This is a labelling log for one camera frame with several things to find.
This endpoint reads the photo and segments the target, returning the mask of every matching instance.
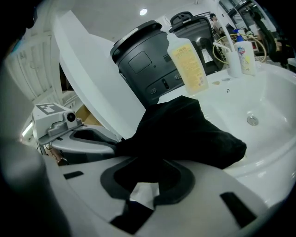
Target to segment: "sink drain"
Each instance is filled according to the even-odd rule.
[[[252,125],[252,126],[257,126],[259,124],[258,119],[254,116],[247,117],[247,122],[249,125]]]

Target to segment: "white sink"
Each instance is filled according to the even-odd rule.
[[[282,201],[296,174],[296,74],[259,63],[256,77],[232,78],[226,70],[207,76],[209,89],[191,96],[206,119],[247,144],[246,157],[225,169],[260,196],[268,206]],[[163,95],[159,103],[180,95],[185,87]],[[248,116],[258,125],[247,122]]]

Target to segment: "ceiling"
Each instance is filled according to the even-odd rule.
[[[76,0],[72,11],[89,33],[116,42],[142,23],[194,2],[195,0]],[[148,12],[140,16],[139,12],[143,8],[148,9]]]

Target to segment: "yellow label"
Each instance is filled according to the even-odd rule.
[[[204,85],[203,71],[190,44],[185,44],[174,50],[173,56],[177,61],[176,67],[181,68],[185,74],[181,75],[184,83],[190,89],[196,90]]]

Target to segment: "person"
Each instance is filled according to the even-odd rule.
[[[218,19],[214,13],[210,14],[210,18],[213,21],[213,27],[215,31],[219,34],[220,37],[225,36],[224,30],[222,29],[222,26],[218,22]]]

